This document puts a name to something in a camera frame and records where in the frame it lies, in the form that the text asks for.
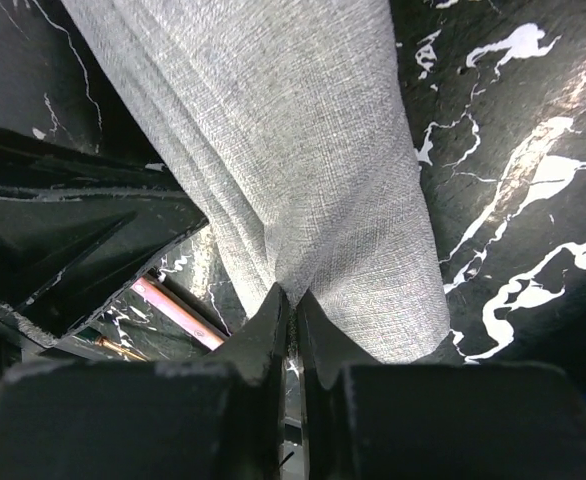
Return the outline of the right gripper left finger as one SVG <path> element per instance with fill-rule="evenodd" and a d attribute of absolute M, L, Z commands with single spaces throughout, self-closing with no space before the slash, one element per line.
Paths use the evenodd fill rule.
<path fill-rule="evenodd" d="M 0 381 L 0 479 L 277 479 L 286 323 L 257 314 L 190 361 L 48 360 Z"/>

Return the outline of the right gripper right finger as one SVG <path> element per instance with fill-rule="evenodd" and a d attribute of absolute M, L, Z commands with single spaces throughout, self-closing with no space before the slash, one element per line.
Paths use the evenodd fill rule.
<path fill-rule="evenodd" d="M 586 479 L 586 406 L 539 363 L 383 364 L 296 309 L 310 479 Z"/>

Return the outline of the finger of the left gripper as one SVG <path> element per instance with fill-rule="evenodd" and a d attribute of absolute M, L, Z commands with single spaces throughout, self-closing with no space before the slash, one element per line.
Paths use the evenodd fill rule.
<path fill-rule="evenodd" d="M 167 171 L 0 129 L 0 331 L 48 347 L 206 224 Z"/>

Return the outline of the grey cloth napkin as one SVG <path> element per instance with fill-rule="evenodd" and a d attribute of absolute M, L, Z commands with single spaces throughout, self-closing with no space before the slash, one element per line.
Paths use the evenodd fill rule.
<path fill-rule="evenodd" d="M 208 218 L 248 316 L 311 293 L 384 362 L 449 310 L 385 1 L 69 1 L 101 68 Z"/>

